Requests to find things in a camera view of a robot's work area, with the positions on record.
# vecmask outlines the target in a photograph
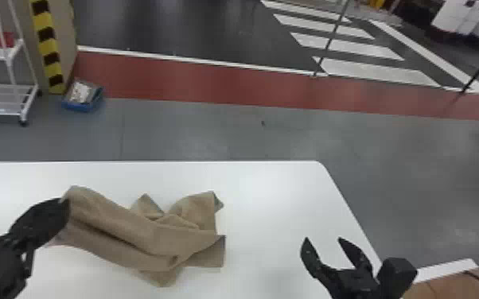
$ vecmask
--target metal shelf rack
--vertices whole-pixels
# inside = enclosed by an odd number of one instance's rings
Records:
[[[28,124],[28,111],[39,93],[39,86],[31,65],[28,49],[22,40],[22,30],[17,19],[17,14],[15,13],[13,0],[7,0],[7,2],[19,38],[15,41],[13,48],[8,48],[3,35],[2,21],[0,20],[0,42],[2,44],[0,48],[0,61],[6,63],[8,76],[10,78],[9,84],[0,84],[0,115],[18,116],[18,122],[21,126],[26,126]],[[13,60],[21,50],[24,51],[26,59],[28,60],[28,67],[33,77],[33,85],[17,85],[17,81],[15,80]]]

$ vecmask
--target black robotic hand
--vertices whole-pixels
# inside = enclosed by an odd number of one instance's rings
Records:
[[[333,299],[399,299],[418,274],[405,258],[387,258],[375,279],[373,266],[364,252],[343,238],[338,242],[355,269],[337,270],[323,264],[308,238],[301,247],[306,269]]]
[[[32,206],[0,236],[0,299],[13,299],[32,274],[33,254],[67,224],[68,200],[46,200]]]

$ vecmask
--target towel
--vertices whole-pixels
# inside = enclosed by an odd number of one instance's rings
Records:
[[[85,187],[72,186],[64,198],[70,219],[53,245],[89,251],[158,286],[172,285],[184,266],[223,266],[224,236],[215,219],[223,204],[214,192],[182,198],[169,212],[146,194],[130,210]]]

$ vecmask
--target concrete floor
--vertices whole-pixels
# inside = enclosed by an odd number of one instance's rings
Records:
[[[110,99],[0,123],[0,161],[317,160],[381,258],[479,264],[479,122]]]

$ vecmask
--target blue basket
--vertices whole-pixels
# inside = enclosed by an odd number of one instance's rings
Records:
[[[98,87],[90,103],[74,103],[63,100],[61,101],[61,105],[72,111],[91,112],[95,110],[101,102],[103,102],[103,88]]]

